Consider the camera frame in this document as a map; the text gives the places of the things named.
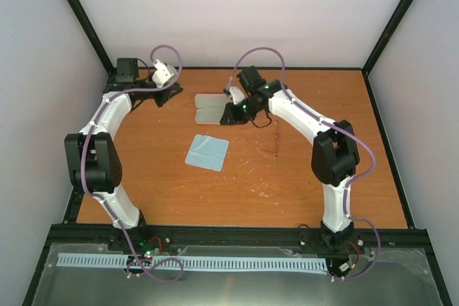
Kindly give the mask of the pink glasses case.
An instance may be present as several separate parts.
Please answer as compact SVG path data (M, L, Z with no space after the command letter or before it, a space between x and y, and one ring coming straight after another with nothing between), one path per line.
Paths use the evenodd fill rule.
M194 120L200 125L219 125L224 109L232 101L224 94L196 94Z

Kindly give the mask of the thin brown frame glasses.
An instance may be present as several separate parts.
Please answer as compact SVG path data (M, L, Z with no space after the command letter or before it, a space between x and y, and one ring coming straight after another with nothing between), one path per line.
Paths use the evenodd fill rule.
M280 131L278 121L274 120L264 128L242 130L235 140L247 144L251 149L264 156L277 158L279 155Z

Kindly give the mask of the light blue cleaning cloth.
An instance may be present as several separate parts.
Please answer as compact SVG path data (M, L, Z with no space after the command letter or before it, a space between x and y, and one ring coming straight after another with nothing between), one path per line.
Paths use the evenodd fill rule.
M220 172L229 147L229 141L209 135L195 135L185 158L185 164Z

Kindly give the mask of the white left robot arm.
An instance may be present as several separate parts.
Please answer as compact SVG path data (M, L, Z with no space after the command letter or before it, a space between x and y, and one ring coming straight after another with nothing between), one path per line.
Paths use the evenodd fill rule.
M123 168L114 138L136 102L152 99L162 107L183 90L177 81L180 67L156 59L153 71L141 79L139 63L135 58L118 59L116 74L109 78L94 115L78 133L64 140L71 184L96 200L115 228L126 230L123 240L136 251L148 245L149 232L144 229L141 210L122 186Z

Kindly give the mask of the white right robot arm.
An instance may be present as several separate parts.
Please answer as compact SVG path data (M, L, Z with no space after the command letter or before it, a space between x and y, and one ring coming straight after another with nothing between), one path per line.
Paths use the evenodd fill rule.
M349 213L351 178L360 162L352 125L335 122L302 102L280 80L267 82L253 66L238 75L239 87L224 89L229 101L221 125L253 122L258 113L275 115L296 129L312 145L311 169L323 186L321 241L336 252L350 239L354 222Z

